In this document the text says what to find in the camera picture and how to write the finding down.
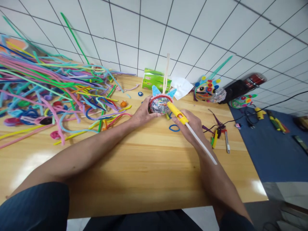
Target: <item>wooden tabletop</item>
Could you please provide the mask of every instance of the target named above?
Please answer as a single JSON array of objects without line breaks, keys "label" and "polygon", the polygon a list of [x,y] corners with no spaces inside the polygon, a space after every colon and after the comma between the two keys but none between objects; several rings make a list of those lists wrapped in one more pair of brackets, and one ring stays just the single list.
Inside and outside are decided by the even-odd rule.
[{"label": "wooden tabletop", "polygon": [[[118,76],[117,79],[124,89],[130,89],[142,81],[141,78],[125,75]],[[143,92],[142,97],[138,96],[139,91]],[[119,102],[126,100],[132,105],[128,112],[133,114],[151,91],[138,87],[126,93],[116,91],[112,98],[118,99]],[[175,100],[174,104],[179,109],[193,112],[207,127],[215,124],[209,108],[221,122],[233,120],[226,104],[194,102],[191,94],[179,101]],[[25,128],[4,126],[5,118],[7,116],[0,119],[1,135]],[[80,130],[92,123],[84,118],[80,124],[70,121],[65,125],[70,130]],[[172,120],[167,120],[164,116],[154,119],[129,134],[92,168],[72,179],[69,182],[69,217],[94,217],[210,205],[211,202],[201,187],[197,153],[180,132],[169,130],[172,124]],[[215,149],[220,163],[235,184],[243,202],[267,200],[238,129],[234,127],[234,122],[226,126],[231,152],[227,154],[225,137],[222,135]],[[94,135],[87,132],[68,140],[64,146],[54,146],[50,133],[55,130],[54,126],[0,150],[0,204],[37,166],[69,145]],[[0,145],[21,136],[22,134],[3,139]],[[209,140],[211,134],[207,132],[205,136]]]}]

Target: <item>blue paper ear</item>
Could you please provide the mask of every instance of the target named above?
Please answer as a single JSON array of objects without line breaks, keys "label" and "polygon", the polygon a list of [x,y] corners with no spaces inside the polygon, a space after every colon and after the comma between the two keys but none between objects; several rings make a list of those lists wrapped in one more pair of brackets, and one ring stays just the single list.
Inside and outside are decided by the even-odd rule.
[{"label": "blue paper ear", "polygon": [[174,88],[171,92],[167,93],[167,95],[170,96],[170,98],[173,98],[175,93],[176,93],[176,88]]},{"label": "blue paper ear", "polygon": [[158,88],[155,86],[155,85],[153,85],[152,86],[152,95],[158,95],[158,94],[161,94],[161,92],[158,90]]}]

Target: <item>green box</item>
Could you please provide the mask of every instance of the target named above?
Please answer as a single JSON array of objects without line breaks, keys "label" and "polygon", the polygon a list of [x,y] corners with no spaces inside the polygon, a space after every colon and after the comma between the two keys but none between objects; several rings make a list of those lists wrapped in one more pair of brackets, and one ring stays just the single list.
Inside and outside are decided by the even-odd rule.
[{"label": "green box", "polygon": [[[144,69],[144,78],[142,80],[142,88],[152,90],[152,86],[155,85],[160,92],[163,91],[164,73],[154,71],[148,68]],[[171,80],[167,81],[166,93],[169,91]]]}]

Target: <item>blue floor mat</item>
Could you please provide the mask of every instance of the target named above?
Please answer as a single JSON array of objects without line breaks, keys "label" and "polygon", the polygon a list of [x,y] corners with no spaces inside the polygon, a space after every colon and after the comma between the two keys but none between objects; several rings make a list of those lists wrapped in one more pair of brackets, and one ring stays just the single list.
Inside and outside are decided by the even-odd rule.
[{"label": "blue floor mat", "polygon": [[[244,115],[243,109],[230,108],[230,110],[235,119]],[[236,121],[243,126],[240,134],[261,181],[308,182],[308,155],[292,138],[292,135],[298,135],[308,146],[308,133],[301,131],[293,123],[291,115],[272,112],[290,130],[290,133],[284,135],[276,131],[268,115],[264,115],[264,119],[259,120],[255,129],[248,126],[245,118]]]}]

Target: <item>clear plastic ball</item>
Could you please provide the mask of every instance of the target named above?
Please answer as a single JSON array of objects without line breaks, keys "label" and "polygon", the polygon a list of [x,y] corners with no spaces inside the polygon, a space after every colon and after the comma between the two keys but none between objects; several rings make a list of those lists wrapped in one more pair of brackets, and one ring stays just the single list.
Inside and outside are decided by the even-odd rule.
[{"label": "clear plastic ball", "polygon": [[159,114],[166,114],[169,113],[170,109],[167,106],[167,102],[169,102],[170,99],[168,97],[162,96],[159,98],[156,98],[152,101],[150,104],[150,110],[154,113]]}]

